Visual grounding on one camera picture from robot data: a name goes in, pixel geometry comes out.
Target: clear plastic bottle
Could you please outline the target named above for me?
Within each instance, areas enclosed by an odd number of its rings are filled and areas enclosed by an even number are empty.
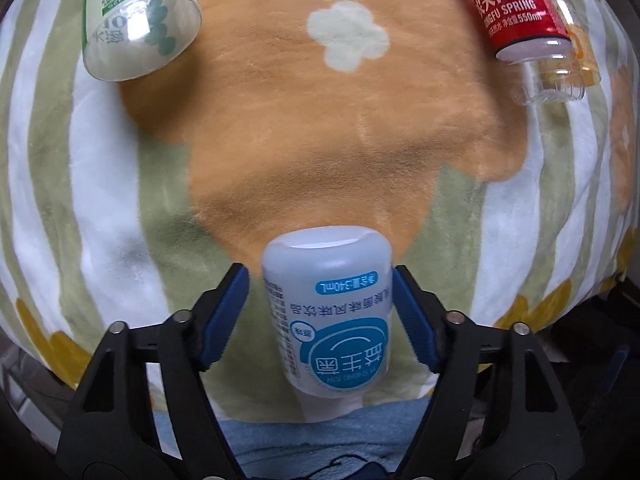
[[[591,46],[591,40],[586,33],[577,13],[575,12],[574,4],[570,0],[552,0],[556,5],[562,20],[566,25],[566,29],[571,38],[574,46],[575,58],[580,64],[580,70],[582,72],[582,79],[584,85],[588,88],[600,83],[602,76],[600,75],[600,69],[598,68],[598,62],[596,56],[593,53],[593,47]]]
[[[386,373],[392,251],[383,235],[359,226],[288,233],[267,245],[262,275],[293,386],[335,399]]]
[[[200,30],[197,0],[86,0],[82,57],[105,81],[146,75],[175,59]]]
[[[511,95],[519,104],[584,97],[584,72],[555,0],[474,0],[497,59],[516,72]]]
[[[551,0],[474,0],[496,51],[510,63],[567,56],[569,34]]]

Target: white plastic bottle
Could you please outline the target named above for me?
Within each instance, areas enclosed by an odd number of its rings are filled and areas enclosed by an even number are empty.
[[[264,251],[262,275],[293,386],[345,397],[386,373],[392,251],[382,234],[328,226],[279,236]]]
[[[197,0],[86,0],[84,66],[105,81],[146,75],[183,52],[201,22]]]

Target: orange fabric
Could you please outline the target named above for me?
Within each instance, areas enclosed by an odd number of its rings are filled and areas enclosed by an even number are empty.
[[[199,1],[194,44],[120,88],[144,132],[191,143],[197,216],[252,270],[272,238],[323,224],[377,229],[400,257],[444,164],[483,180],[520,169],[526,110],[469,0],[355,0],[390,47],[353,73],[306,30],[341,0]]]

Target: metal screw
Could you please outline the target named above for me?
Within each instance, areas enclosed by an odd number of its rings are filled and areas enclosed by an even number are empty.
[[[527,325],[520,322],[513,325],[513,331],[516,334],[520,334],[520,335],[527,335],[529,332],[531,332],[530,328]]]
[[[452,322],[453,324],[459,325],[465,322],[465,315],[462,312],[458,312],[457,310],[449,310],[447,312],[447,321]]]
[[[178,323],[184,323],[191,319],[191,310],[179,310],[174,314],[174,321]]]
[[[109,332],[111,332],[112,334],[119,334],[125,329],[126,326],[127,325],[124,323],[124,321],[114,321],[109,325]]]

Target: blue gripper pad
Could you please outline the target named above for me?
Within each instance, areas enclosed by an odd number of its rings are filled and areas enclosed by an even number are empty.
[[[393,300],[404,330],[409,336],[418,361],[434,373],[440,372],[442,360],[438,355],[436,333],[430,325],[409,285],[397,269],[394,269]]]
[[[226,343],[236,325],[236,320],[238,320],[240,311],[249,295],[249,270],[245,266],[234,264],[229,273],[232,271],[235,272],[235,275],[226,289],[222,291],[222,296],[218,299],[218,306],[205,323],[202,331],[202,350],[196,359],[202,371],[207,370],[212,363],[219,361],[222,357]],[[212,294],[220,293],[222,284],[229,279],[229,273],[217,290],[209,292]]]

